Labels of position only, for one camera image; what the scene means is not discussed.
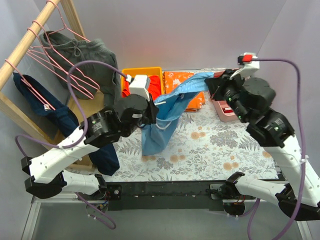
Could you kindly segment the orange bleached denim shorts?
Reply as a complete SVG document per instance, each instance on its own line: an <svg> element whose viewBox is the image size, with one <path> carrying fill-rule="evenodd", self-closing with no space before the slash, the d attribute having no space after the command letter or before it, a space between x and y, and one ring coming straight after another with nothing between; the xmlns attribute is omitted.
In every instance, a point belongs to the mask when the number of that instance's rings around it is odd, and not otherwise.
<svg viewBox="0 0 320 240"><path fill-rule="evenodd" d="M164 71L163 72L163 84L164 92L169 95L177 88L182 87L182 92L189 93L195 90L205 90L205 79L202 76L196 76L193 72L183 71ZM206 103L205 95L203 91L200 91L187 105L186 112L198 112Z"/></svg>

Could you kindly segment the light blue shorts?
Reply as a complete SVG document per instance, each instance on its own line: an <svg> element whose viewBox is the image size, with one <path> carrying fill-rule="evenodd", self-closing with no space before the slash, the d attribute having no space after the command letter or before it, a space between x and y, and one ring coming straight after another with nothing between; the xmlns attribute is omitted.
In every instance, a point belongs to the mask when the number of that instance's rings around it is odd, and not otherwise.
<svg viewBox="0 0 320 240"><path fill-rule="evenodd" d="M205 79L212 78L213 72L200 72L196 76L202 76ZM156 123L145 125L141 130L141 149L143 156L155 155L162 152L168 145L170 138L175 132L181 115L186 110L189 102L199 93L207 91L205 89L195 90L191 92L183 91L180 86L171 94L159 96L155 103L159 104L159 109L156 116Z"/></svg>

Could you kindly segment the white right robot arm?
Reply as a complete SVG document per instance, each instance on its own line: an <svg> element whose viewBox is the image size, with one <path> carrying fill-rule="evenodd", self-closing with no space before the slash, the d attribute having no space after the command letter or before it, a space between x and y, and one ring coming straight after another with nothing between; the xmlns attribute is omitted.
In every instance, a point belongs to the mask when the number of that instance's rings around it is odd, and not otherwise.
<svg viewBox="0 0 320 240"><path fill-rule="evenodd" d="M214 193L227 199L241 195L256 197L277 205L291 217L302 187L295 220L319 220L320 178L302 158L302 148L287 118L271 108L276 92L264 79L244 79L239 74L230 78L230 75L231 70L226 70L219 77L205 79L211 99L226 101L239 120L247 124L249 135L275 160L288 183L258 180L237 171Z"/></svg>

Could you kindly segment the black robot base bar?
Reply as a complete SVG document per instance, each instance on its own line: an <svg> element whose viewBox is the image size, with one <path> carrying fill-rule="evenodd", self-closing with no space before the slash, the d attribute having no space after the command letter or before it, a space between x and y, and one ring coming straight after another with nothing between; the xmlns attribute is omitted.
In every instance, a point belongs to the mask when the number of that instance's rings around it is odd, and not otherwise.
<svg viewBox="0 0 320 240"><path fill-rule="evenodd" d="M108 209L223 211L223 199L212 193L223 180L109 182Z"/></svg>

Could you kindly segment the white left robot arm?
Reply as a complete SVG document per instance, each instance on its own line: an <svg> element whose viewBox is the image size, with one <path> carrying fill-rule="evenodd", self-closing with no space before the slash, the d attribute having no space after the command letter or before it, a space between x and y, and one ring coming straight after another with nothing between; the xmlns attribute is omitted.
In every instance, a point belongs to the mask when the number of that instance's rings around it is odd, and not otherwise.
<svg viewBox="0 0 320 240"><path fill-rule="evenodd" d="M39 199L49 199L61 192L103 199L109 190L102 175L73 173L66 168L121 137L129 137L141 125L154 124L158 111L151 95L131 94L89 116L57 147L21 160L22 170L29 175L24 182L26 192Z"/></svg>

